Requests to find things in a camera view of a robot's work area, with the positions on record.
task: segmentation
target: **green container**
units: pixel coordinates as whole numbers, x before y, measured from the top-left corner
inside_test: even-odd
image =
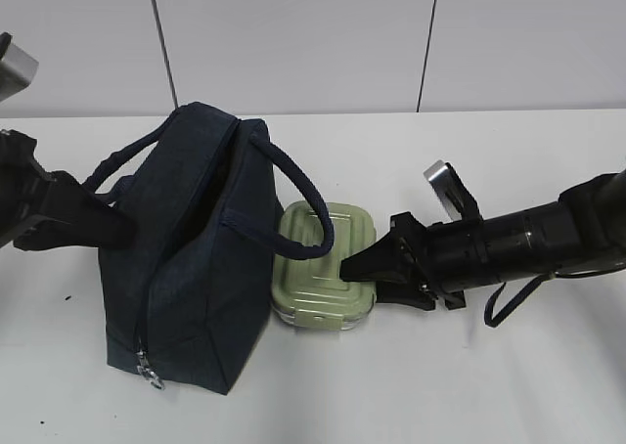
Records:
[[[346,283],[339,278],[341,260],[376,241],[372,216],[348,204],[330,203],[335,245],[323,258],[289,260],[276,255],[272,296],[274,309],[297,327],[348,330],[363,319],[376,302],[374,283]],[[306,201],[287,208],[280,232],[305,245],[320,244],[322,225]]]

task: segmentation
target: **bag strap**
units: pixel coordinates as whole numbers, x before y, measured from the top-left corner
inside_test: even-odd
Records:
[[[308,260],[326,255],[335,242],[335,229],[329,210],[313,183],[304,172],[281,149],[270,141],[260,138],[256,134],[250,136],[250,142],[261,151],[272,163],[293,182],[322,223],[324,239],[320,245],[304,246],[300,242],[291,241],[272,231],[258,228],[252,220],[238,211],[227,209],[224,211],[222,223],[243,236],[260,244],[268,246],[275,253],[292,260]]]
[[[100,165],[94,170],[94,173],[87,178],[82,184],[83,188],[91,193],[96,193],[105,181],[111,177],[119,168],[126,162],[128,162],[135,155],[140,153],[146,147],[154,144],[160,138],[163,131],[167,129],[169,123],[174,119],[174,117],[178,114],[178,111],[174,111],[167,120],[159,126],[155,131],[150,134],[147,134],[143,138],[138,139],[132,144],[129,144],[124,149],[117,151],[116,153],[112,153],[105,160],[100,162]],[[127,185],[129,182],[128,177],[122,177],[122,179],[126,179],[125,184]],[[118,196],[120,193],[121,180],[117,182],[117,188],[113,188],[113,190],[105,196],[106,202],[113,202],[114,198]]]

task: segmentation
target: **navy blue bag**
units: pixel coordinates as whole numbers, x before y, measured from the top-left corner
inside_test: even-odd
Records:
[[[99,252],[108,363],[156,388],[169,379],[226,394],[267,320],[274,253],[323,256],[333,246],[333,224],[313,184],[270,143],[262,120],[241,121],[199,103],[112,154],[84,186],[95,192],[153,143],[137,172],[103,195],[138,224],[132,246]],[[320,245],[276,233],[283,209],[272,164],[318,215]]]

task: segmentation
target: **white table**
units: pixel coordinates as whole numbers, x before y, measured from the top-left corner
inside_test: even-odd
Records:
[[[48,170],[82,179],[161,120],[16,119],[0,128],[36,137]],[[326,199],[367,208],[380,236],[396,212],[446,219],[422,177],[438,158],[455,164],[486,217],[555,200],[626,164],[626,111],[267,121]],[[277,179],[283,204],[299,200]],[[106,366],[95,250],[5,247],[0,442],[623,443],[625,280],[551,282],[497,330],[482,324],[492,288],[469,292],[468,308],[454,312],[377,306],[345,333],[297,332],[272,318],[223,397],[172,382],[158,392]]]

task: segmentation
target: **black cable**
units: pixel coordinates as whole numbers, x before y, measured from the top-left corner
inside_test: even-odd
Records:
[[[611,268],[608,270],[601,271],[591,271],[586,273],[573,273],[573,274],[561,274],[561,273],[548,273],[545,275],[539,275],[536,278],[533,278],[526,286],[522,288],[520,292],[518,292],[511,301],[507,305],[505,305],[500,312],[498,312],[495,316],[493,315],[493,308],[496,305],[496,300],[502,293],[503,289],[507,285],[504,283],[501,285],[487,300],[485,304],[485,313],[484,313],[484,321],[485,325],[491,328],[496,328],[500,324],[502,324],[507,317],[509,317],[517,307],[521,305],[521,303],[528,298],[530,294],[532,294],[538,287],[540,287],[544,282],[559,278],[563,280],[581,280],[583,278],[595,278],[596,276],[610,275],[611,273],[617,273],[620,271],[626,270],[626,266],[621,266],[619,268]]]
[[[561,278],[564,280],[581,280],[583,278],[594,278],[596,276],[610,275],[611,273],[617,273],[617,272],[624,271],[624,270],[626,270],[626,266],[621,266],[619,268],[611,268],[610,270],[591,271],[587,273],[574,273],[571,275],[557,273],[557,278]]]

